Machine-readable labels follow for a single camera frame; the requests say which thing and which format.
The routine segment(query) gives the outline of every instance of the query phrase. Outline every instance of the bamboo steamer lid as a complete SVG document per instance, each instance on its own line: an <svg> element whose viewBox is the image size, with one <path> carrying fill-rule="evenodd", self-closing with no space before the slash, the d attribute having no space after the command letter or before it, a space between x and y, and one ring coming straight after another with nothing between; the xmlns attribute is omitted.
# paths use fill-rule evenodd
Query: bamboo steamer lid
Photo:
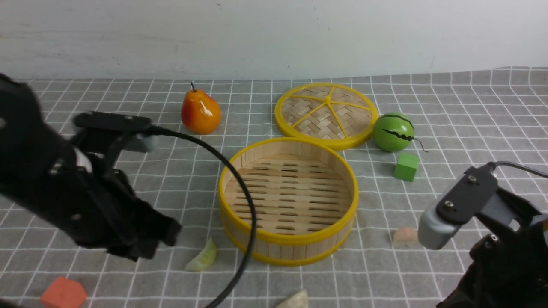
<svg viewBox="0 0 548 308"><path fill-rule="evenodd" d="M311 83L291 89L278 100L274 113L285 136L335 151L366 142L379 117L375 105L362 93L332 83Z"/></svg>

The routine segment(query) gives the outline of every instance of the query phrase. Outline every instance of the red block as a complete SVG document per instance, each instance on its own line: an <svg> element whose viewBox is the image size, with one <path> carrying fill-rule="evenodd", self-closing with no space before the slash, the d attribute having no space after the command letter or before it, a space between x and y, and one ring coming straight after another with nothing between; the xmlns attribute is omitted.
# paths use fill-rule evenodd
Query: red block
<svg viewBox="0 0 548 308"><path fill-rule="evenodd" d="M81 284L65 277L57 277L40 301L46 308L79 308L87 297Z"/></svg>

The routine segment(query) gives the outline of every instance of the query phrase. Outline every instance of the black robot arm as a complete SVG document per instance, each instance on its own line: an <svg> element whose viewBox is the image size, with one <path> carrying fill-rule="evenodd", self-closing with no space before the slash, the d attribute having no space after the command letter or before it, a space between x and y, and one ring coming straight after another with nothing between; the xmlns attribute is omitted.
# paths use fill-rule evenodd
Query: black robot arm
<svg viewBox="0 0 548 308"><path fill-rule="evenodd" d="M503 165L548 176L510 162L471 167L421 216L419 241L429 249L474 216L492 232L472 247L472 265L439 308L548 307L548 216L499 187L492 171Z"/></svg>
<svg viewBox="0 0 548 308"><path fill-rule="evenodd" d="M65 140L42 121L31 89L0 76L0 193L66 232L79 246L132 260L175 245L179 223L139 199L113 166L123 149L152 150L143 117L83 113Z"/></svg>

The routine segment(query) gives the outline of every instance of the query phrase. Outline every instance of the toy watermelon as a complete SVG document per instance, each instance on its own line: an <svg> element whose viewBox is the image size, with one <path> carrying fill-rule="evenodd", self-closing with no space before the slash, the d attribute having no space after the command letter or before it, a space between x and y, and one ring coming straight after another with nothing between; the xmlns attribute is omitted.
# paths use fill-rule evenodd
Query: toy watermelon
<svg viewBox="0 0 548 308"><path fill-rule="evenodd" d="M417 140L424 150L420 140L415 138L415 128L411 120L399 112L389 112L382 115L373 127L373 139L377 146L387 152L398 152L405 149L412 140Z"/></svg>

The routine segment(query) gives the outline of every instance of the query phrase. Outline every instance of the green block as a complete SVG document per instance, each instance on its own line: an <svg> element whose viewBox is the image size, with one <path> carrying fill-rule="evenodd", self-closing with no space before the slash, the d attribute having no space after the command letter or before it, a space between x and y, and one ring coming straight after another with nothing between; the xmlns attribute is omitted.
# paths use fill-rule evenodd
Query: green block
<svg viewBox="0 0 548 308"><path fill-rule="evenodd" d="M401 153L396 164L394 177L412 182L415 179L416 169L419 167L419 157L407 153Z"/></svg>

